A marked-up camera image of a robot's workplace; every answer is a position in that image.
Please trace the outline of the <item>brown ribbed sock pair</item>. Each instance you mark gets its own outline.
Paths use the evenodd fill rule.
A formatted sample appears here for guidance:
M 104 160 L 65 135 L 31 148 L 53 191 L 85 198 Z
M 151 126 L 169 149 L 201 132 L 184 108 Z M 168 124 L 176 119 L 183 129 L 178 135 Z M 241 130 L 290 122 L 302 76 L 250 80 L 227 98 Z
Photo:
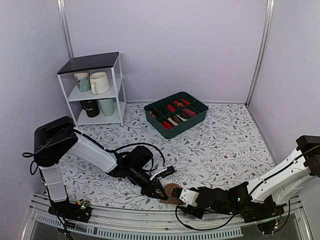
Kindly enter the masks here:
M 176 183 L 169 183 L 167 184 L 164 188 L 164 191 L 166 195 L 168 196 L 167 200 L 160 200 L 160 203 L 163 204 L 169 204 L 169 205 L 178 205 L 181 200 L 180 200 L 180 195 L 182 192 L 182 187 L 180 187 Z

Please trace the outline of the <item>green divided sock box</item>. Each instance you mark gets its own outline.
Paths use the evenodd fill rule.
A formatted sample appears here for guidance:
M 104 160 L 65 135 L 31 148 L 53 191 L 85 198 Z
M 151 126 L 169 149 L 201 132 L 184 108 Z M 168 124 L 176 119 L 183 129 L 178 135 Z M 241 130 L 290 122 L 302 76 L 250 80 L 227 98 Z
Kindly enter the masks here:
M 195 117 L 191 117 L 186 120 L 179 116 L 179 113 L 184 111 L 183 108 L 180 108 L 174 104 L 175 100 L 181 101 L 182 99 L 188 100 L 191 104 L 186 105 L 186 108 L 197 113 Z M 172 105 L 176 111 L 171 112 L 167 105 Z M 155 102 L 152 102 L 144 107 L 145 116 L 147 121 L 165 138 L 172 139 L 177 135 L 185 132 L 186 130 L 194 127 L 195 125 L 201 123 L 205 120 L 208 106 L 190 95 L 185 91 L 180 91 Z M 171 117 L 175 122 L 178 123 L 178 126 L 173 126 L 168 117 Z M 165 129 L 161 123 L 166 121 L 173 126 L 172 129 Z

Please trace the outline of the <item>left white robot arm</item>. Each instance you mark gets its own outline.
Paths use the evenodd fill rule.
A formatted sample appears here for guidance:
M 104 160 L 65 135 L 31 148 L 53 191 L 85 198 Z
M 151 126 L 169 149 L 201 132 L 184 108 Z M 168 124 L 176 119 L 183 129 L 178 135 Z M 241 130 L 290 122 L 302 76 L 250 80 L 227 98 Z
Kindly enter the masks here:
M 113 178 L 130 179 L 140 186 L 142 195 L 167 200 L 168 196 L 160 181 L 143 168 L 154 158 L 150 146 L 149 143 L 132 143 L 131 151 L 109 150 L 76 128 L 69 116 L 64 116 L 34 131 L 32 157 L 44 178 L 55 209 L 63 217 L 70 217 L 75 211 L 74 205 L 68 201 L 59 167 L 65 154 L 81 158 Z

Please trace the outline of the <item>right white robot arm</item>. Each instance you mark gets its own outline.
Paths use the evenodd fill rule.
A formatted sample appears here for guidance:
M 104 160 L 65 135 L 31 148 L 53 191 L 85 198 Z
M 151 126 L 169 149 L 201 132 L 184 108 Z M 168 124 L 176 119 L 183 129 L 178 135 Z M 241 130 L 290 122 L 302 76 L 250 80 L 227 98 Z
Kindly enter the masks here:
M 182 188 L 176 191 L 177 208 L 201 219 L 205 212 L 240 215 L 246 223 L 284 213 L 290 198 L 320 175 L 320 138 L 302 135 L 297 147 L 267 173 L 228 190 L 221 188 Z

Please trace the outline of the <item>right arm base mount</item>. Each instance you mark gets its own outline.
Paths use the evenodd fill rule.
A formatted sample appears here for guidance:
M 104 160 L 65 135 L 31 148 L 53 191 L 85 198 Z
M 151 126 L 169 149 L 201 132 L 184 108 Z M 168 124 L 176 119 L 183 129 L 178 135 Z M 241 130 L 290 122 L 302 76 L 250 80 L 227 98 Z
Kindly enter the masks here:
M 272 196 L 268 196 L 263 203 L 254 203 L 247 201 L 247 203 L 240 209 L 239 214 L 244 219 L 245 223 L 265 220 L 274 216 L 282 215 L 284 211 L 284 204 L 276 205 Z

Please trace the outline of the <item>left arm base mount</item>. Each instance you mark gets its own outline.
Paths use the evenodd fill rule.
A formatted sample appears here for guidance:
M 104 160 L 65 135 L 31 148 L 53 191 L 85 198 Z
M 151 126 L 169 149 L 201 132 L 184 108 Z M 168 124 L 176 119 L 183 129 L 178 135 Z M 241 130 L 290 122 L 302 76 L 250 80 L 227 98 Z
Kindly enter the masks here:
M 49 197 L 50 207 L 48 213 L 61 217 L 64 220 L 74 220 L 88 223 L 91 217 L 92 208 L 88 200 L 80 199 L 75 203 L 69 201 L 69 197 L 61 202 L 54 202 L 51 198 L 49 189 L 46 188 Z

